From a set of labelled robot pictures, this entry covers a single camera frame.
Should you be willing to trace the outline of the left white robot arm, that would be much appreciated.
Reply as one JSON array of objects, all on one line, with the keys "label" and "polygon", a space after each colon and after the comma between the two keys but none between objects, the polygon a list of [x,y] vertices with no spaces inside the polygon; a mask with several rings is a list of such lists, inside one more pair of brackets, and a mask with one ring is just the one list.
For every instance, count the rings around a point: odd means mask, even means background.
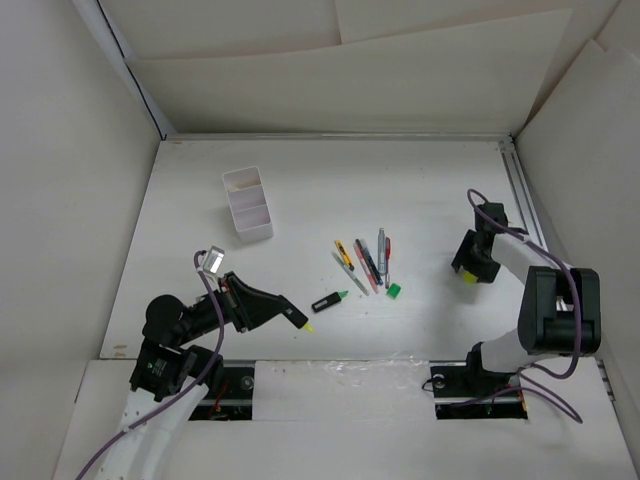
[{"label": "left white robot arm", "polygon": [[189,418],[223,384],[226,326],[247,333],[277,316],[297,329],[308,317],[282,295],[247,285],[229,272],[201,272],[205,294],[187,306],[161,295],[147,307],[143,342],[129,379],[117,433],[77,473],[84,479],[159,479]]}]

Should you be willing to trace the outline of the yellow highlighter cap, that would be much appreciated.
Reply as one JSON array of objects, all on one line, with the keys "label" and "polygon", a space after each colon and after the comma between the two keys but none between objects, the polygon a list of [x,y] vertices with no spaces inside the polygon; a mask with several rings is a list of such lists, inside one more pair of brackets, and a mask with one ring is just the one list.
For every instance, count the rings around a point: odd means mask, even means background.
[{"label": "yellow highlighter cap", "polygon": [[462,278],[466,283],[476,284],[478,282],[478,278],[470,272],[464,271],[462,274]]}]

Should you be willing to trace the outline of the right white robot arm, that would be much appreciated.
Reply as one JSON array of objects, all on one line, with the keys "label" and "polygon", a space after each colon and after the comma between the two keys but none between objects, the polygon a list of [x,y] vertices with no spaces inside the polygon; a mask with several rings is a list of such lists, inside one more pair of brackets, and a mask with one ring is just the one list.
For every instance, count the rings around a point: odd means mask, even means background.
[{"label": "right white robot arm", "polygon": [[475,226],[466,232],[451,267],[476,283],[491,284],[505,269],[523,285],[516,327],[476,344],[462,381],[473,393],[494,387],[499,374],[536,369],[569,378],[583,356],[601,344],[600,278],[573,267],[511,228],[501,203],[471,204]]}]

